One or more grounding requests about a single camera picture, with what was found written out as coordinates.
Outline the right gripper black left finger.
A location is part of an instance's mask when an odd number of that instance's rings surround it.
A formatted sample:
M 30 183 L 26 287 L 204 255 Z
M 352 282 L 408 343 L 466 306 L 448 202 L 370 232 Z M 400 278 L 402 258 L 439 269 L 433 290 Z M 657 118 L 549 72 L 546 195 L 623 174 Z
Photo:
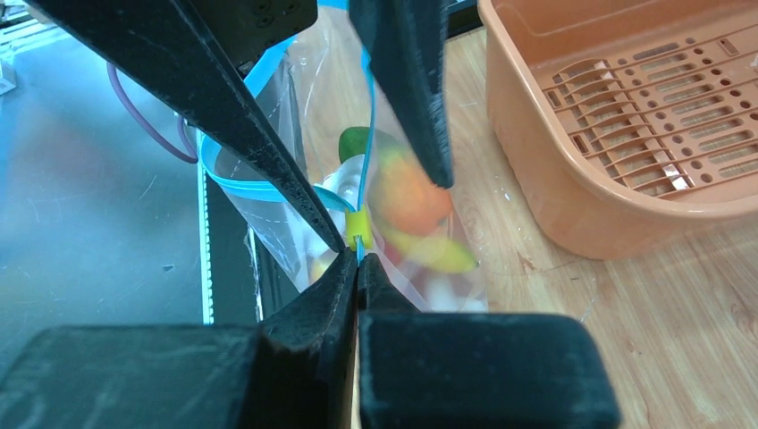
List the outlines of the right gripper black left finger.
M 342 428 L 358 261 L 342 251 L 264 321 L 58 326 L 1 381 L 4 428 Z

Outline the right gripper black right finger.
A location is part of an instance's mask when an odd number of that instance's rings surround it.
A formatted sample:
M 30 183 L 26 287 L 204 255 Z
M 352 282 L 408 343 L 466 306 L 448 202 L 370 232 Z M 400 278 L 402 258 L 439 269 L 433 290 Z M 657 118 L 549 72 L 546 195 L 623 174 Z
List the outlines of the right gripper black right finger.
M 621 411 L 589 331 L 558 314 L 426 313 L 376 255 L 358 269 L 365 428 L 617 428 Z

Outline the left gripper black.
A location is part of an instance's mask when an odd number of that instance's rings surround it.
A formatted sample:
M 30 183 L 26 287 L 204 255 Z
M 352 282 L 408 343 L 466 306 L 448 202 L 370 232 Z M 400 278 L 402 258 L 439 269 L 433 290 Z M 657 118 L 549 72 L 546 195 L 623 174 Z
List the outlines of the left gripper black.
M 324 205 L 235 69 L 252 68 L 268 48 L 313 25 L 316 0 L 49 0 L 31 6 L 240 157 L 330 249 L 344 249 Z M 371 72 L 418 162 L 443 189 L 454 185 L 442 82 L 447 7 L 433 0 L 348 6 Z

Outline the yellow toy banana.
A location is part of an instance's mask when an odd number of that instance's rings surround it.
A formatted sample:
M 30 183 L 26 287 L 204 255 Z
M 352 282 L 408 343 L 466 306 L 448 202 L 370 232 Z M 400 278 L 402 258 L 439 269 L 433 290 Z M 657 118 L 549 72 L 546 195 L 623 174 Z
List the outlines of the yellow toy banana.
M 468 273 L 479 266 L 472 250 L 459 240 L 442 235 L 412 235 L 384 221 L 376 221 L 375 226 L 404 260 L 439 273 Z

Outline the clear zip top bag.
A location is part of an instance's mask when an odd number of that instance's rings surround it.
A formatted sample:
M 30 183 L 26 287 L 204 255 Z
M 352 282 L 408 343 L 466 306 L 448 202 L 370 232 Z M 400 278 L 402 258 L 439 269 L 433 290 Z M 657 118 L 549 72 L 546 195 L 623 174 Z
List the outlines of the clear zip top bag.
M 416 307 L 484 312 L 483 269 L 451 192 L 433 185 L 409 138 L 416 123 L 390 105 L 373 54 L 354 30 L 359 1 L 321 1 L 315 23 L 269 48 L 245 82 L 348 247 L 375 256 Z M 239 290 L 221 272 L 211 241 L 215 315 L 252 310 L 262 320 L 316 282 L 335 253 L 268 180 L 211 138 L 199 143 L 210 190 L 247 225 L 251 272 Z

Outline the orange green toy mango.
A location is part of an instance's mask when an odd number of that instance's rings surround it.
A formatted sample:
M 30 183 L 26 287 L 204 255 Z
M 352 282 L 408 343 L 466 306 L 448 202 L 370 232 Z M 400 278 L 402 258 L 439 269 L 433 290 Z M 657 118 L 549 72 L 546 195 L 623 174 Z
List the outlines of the orange green toy mango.
M 407 143 L 375 130 L 371 162 L 375 169 L 366 196 L 383 236 L 400 232 L 419 238 L 451 235 L 451 194 L 429 180 Z

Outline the orange plastic basket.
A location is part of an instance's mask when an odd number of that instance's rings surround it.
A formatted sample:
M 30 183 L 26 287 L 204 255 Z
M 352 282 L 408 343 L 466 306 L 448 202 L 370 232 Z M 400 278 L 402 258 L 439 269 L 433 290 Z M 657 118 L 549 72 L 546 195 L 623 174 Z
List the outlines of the orange plastic basket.
M 757 217 L 754 1 L 481 1 L 490 122 L 542 232 L 632 257 Z

